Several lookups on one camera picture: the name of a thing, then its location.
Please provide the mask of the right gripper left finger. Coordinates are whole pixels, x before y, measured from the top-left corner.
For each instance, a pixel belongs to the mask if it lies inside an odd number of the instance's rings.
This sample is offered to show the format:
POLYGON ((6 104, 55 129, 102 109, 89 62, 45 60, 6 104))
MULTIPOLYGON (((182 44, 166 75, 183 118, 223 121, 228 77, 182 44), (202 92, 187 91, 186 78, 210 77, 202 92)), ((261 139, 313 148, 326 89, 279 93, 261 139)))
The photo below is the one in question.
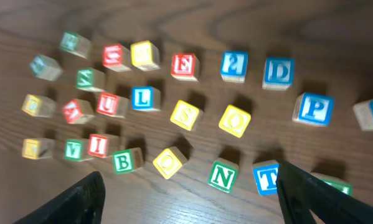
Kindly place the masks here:
POLYGON ((104 203, 103 177, 94 171, 43 206, 15 221, 15 224, 100 224, 104 203))

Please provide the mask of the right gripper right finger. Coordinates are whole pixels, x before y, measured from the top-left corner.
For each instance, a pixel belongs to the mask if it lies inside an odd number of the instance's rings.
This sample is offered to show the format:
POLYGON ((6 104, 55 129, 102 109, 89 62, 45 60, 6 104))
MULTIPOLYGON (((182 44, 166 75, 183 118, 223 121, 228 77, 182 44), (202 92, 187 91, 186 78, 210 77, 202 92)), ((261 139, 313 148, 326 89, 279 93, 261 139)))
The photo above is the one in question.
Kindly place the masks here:
POLYGON ((373 223, 373 207, 283 161, 276 180, 285 223, 373 223))

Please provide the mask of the red E block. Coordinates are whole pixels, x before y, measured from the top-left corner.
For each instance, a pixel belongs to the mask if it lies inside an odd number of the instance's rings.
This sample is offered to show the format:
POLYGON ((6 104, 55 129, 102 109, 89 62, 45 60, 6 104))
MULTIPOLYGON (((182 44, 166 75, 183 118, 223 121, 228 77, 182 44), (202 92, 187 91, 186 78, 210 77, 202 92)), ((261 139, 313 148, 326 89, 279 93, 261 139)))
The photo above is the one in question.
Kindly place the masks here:
POLYGON ((171 76, 180 81, 197 82, 199 59, 194 53, 181 53, 172 56, 171 76))

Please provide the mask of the green N block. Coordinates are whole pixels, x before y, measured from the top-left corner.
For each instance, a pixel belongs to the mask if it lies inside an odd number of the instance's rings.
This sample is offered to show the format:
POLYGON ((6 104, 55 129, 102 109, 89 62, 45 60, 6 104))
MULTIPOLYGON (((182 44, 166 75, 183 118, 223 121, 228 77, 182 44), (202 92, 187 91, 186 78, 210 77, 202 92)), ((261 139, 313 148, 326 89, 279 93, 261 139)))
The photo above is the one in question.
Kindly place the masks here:
POLYGON ((207 183, 225 193, 231 193, 238 175, 239 166, 223 158, 217 158, 210 172, 207 183))

